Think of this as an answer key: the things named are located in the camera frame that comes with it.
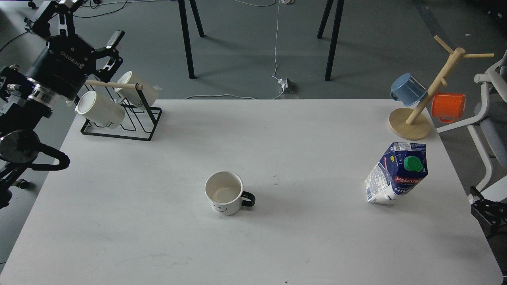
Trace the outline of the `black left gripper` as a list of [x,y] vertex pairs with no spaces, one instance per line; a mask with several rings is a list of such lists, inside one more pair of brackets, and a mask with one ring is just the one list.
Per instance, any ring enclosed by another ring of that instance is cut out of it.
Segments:
[[[84,0],[44,1],[34,15],[34,20],[24,19],[26,32],[49,40],[45,49],[26,72],[26,77],[66,97],[69,101],[76,98],[91,72],[100,81],[109,83],[123,63],[118,45],[125,36],[125,31],[115,31],[105,47],[94,51],[91,45],[75,35],[74,12],[84,2]],[[55,16],[59,17],[58,36],[52,36],[50,31],[50,21]],[[97,68],[97,60],[104,58],[107,58],[107,63],[104,67]]]

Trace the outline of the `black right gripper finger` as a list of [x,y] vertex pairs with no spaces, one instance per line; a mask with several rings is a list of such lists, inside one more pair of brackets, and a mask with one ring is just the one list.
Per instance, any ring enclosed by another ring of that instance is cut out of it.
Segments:
[[500,234],[500,229],[506,228],[506,204],[486,199],[475,186],[470,187],[471,214],[478,220],[480,227],[489,238]]

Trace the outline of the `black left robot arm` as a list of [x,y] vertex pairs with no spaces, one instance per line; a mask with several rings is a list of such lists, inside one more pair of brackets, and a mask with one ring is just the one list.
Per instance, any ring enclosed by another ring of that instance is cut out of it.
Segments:
[[82,0],[51,0],[42,3],[35,19],[26,19],[26,31],[44,39],[46,46],[26,74],[14,65],[1,69],[0,204],[9,205],[10,187],[27,169],[56,171],[68,168],[65,153],[42,144],[34,129],[43,117],[52,115],[59,98],[74,101],[93,74],[108,83],[123,60],[116,48],[124,36],[116,31],[107,45],[95,49],[78,36],[74,12]]

